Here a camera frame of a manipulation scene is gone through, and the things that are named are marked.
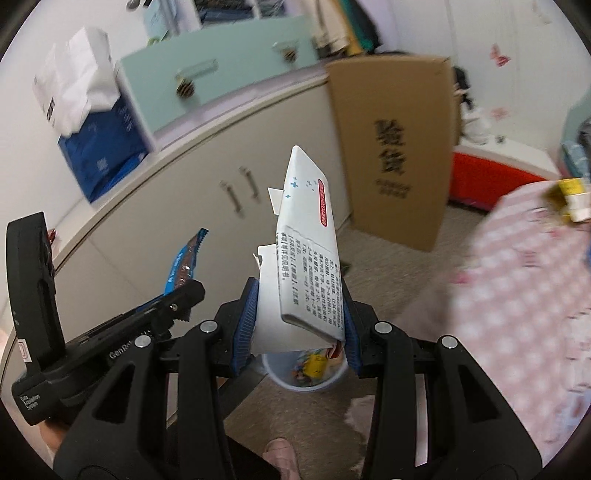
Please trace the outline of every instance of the drawer handle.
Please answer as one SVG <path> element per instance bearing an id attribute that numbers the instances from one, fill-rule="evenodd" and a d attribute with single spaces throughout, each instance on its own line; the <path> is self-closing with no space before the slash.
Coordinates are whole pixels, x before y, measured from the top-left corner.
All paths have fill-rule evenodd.
<path id="1" fill-rule="evenodd" d="M 273 50 L 283 55 L 283 60 L 287 63 L 295 63 L 297 60 L 297 47 L 298 41 L 291 40 L 291 41 L 283 41 L 283 42 L 275 42 L 273 44 Z"/>
<path id="2" fill-rule="evenodd" d="M 191 98 L 195 94 L 193 80 L 218 69 L 217 60 L 206 60 L 177 71 L 177 95 L 182 99 Z"/>
<path id="3" fill-rule="evenodd" d="M 236 193 L 234 192 L 232 185 L 223 181 L 220 183 L 220 187 L 222 187 L 226 191 L 228 196 L 230 197 L 230 200 L 234 204 L 235 212 L 240 213 L 242 211 L 242 205 L 240 205 L 240 202 L 238 201 L 238 197 L 236 197 Z"/>

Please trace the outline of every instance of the pink checkered bedsheet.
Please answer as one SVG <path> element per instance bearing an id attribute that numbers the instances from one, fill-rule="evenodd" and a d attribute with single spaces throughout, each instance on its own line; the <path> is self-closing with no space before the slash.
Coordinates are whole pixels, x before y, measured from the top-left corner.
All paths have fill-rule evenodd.
<path id="1" fill-rule="evenodd" d="M 454 335 L 490 376 L 547 463 L 591 403 L 590 226 L 564 225 L 539 182 L 503 197 L 462 266 L 394 323 L 416 338 Z"/>

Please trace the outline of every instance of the person's hand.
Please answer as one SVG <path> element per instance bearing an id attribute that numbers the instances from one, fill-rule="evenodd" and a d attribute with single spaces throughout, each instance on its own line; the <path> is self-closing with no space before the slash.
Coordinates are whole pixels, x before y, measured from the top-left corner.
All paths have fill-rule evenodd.
<path id="1" fill-rule="evenodd" d="M 39 424 L 41 438 L 53 453 L 57 452 L 67 431 L 68 425 L 59 420 L 48 419 Z"/>

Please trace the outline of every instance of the red label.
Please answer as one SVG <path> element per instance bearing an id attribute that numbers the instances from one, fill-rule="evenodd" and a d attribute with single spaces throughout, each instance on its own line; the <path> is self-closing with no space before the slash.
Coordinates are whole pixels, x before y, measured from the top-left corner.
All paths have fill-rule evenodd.
<path id="1" fill-rule="evenodd" d="M 320 223 L 328 226 L 326 221 L 326 197 L 324 196 L 324 184 L 318 179 L 318 191 L 320 192 Z"/>

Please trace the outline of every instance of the torn snack wrapper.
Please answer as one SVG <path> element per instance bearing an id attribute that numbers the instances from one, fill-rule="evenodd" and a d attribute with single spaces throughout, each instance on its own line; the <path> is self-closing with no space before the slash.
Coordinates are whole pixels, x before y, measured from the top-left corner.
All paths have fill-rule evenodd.
<path id="1" fill-rule="evenodd" d="M 206 228 L 201 228 L 197 234 L 182 247 L 174 259 L 173 266 L 170 268 L 166 285 L 164 286 L 164 295 L 185 285 L 188 280 L 193 278 L 195 265 L 197 264 L 197 252 L 205 236 L 209 233 Z M 179 315 L 179 320 L 189 321 L 190 312 L 183 312 Z"/>
<path id="2" fill-rule="evenodd" d="M 262 264 L 251 351 L 334 347 L 344 341 L 345 327 L 328 181 L 296 146 L 283 190 L 269 189 L 269 196 L 278 215 L 277 243 L 258 251 Z"/>

